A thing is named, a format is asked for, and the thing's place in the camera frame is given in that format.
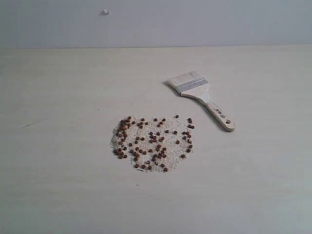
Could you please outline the pile of grains and pellets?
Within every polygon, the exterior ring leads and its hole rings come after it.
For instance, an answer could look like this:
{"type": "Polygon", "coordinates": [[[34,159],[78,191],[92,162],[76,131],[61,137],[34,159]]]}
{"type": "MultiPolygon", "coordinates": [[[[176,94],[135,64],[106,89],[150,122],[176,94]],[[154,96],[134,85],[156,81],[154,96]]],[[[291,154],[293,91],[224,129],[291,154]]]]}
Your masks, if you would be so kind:
{"type": "Polygon", "coordinates": [[[194,121],[180,115],[137,118],[127,116],[113,129],[110,142],[118,159],[129,159],[140,171],[167,173],[193,152],[194,121]]]}

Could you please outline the wooden paint brush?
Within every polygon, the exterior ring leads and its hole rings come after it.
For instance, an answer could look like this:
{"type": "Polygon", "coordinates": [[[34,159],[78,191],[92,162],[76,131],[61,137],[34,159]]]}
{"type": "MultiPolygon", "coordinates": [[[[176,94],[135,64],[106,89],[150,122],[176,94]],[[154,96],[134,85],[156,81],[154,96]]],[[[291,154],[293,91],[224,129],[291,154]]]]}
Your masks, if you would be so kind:
{"type": "Polygon", "coordinates": [[[166,81],[182,97],[193,98],[204,105],[218,123],[228,132],[235,130],[234,121],[217,106],[209,95],[210,84],[195,71],[170,78],[166,81]]]}

